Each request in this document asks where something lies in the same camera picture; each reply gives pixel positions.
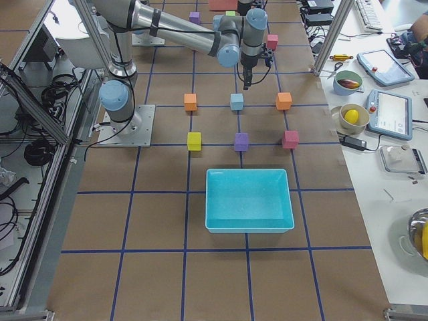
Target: metal base plate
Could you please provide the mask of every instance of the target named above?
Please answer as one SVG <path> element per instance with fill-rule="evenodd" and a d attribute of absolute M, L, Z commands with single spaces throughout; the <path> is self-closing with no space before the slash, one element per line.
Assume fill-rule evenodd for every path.
<path fill-rule="evenodd" d="M 132 45 L 138 47 L 158 47 L 165 45 L 165 39 L 151 35 L 137 36 L 132 34 Z"/>
<path fill-rule="evenodd" d="M 154 109 L 154 105 L 137 105 L 135 107 L 135 112 L 141 116 L 142 123 L 138 131 L 133 132 L 132 134 L 123 136 L 119 134 L 105 142 L 101 142 L 115 134 L 111 126 L 101 127 L 100 135 L 98 137 L 99 145 L 111 147 L 149 147 L 152 139 Z M 105 113 L 103 122 L 109 121 L 110 117 Z"/>

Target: scissors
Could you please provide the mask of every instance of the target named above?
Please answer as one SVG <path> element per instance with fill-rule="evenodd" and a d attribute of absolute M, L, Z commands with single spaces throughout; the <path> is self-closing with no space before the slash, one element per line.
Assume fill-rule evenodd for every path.
<path fill-rule="evenodd" d="M 336 62 L 336 64 L 334 65 L 334 71 L 329 75 L 327 79 L 330 79 L 332 76 L 334 76 L 342 66 L 343 66 L 343 62 Z"/>

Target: blue joint cap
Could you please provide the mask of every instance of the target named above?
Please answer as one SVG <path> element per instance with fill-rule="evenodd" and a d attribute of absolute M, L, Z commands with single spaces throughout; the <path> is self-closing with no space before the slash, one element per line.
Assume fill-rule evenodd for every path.
<path fill-rule="evenodd" d="M 221 18 L 223 18 L 224 15 L 215 15 L 213 18 L 213 30 L 214 31 L 219 31 L 219 25 L 220 25 L 220 21 Z"/>
<path fill-rule="evenodd" d="M 239 46 L 225 45 L 217 52 L 217 60 L 225 68 L 236 66 L 239 61 Z"/>
<path fill-rule="evenodd" d="M 125 106 L 128 101 L 128 88 L 118 80 L 109 80 L 101 86 L 99 91 L 101 104 L 109 112 L 116 112 Z"/>
<path fill-rule="evenodd" d="M 247 12 L 245 18 L 253 28 L 258 30 L 266 30 L 268 27 L 268 14 L 263 9 L 251 9 Z"/>

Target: blue framed tablet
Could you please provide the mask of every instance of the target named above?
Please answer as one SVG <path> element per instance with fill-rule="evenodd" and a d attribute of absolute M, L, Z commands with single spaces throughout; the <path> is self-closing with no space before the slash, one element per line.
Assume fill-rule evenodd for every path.
<path fill-rule="evenodd" d="M 411 140 L 412 99 L 410 97 L 374 89 L 368 95 L 366 108 L 371 112 L 367 129 L 386 136 Z"/>
<path fill-rule="evenodd" d="M 360 52 L 356 58 L 366 72 L 382 86 L 392 86 L 415 79 L 409 70 L 383 49 Z"/>

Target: white keyboard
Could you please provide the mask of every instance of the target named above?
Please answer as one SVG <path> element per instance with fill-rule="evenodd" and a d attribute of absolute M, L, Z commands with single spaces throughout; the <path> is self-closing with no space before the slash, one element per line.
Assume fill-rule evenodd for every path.
<path fill-rule="evenodd" d="M 377 0 L 355 0 L 354 4 L 364 31 L 376 32 L 382 30 L 383 26 L 376 15 L 372 1 Z"/>

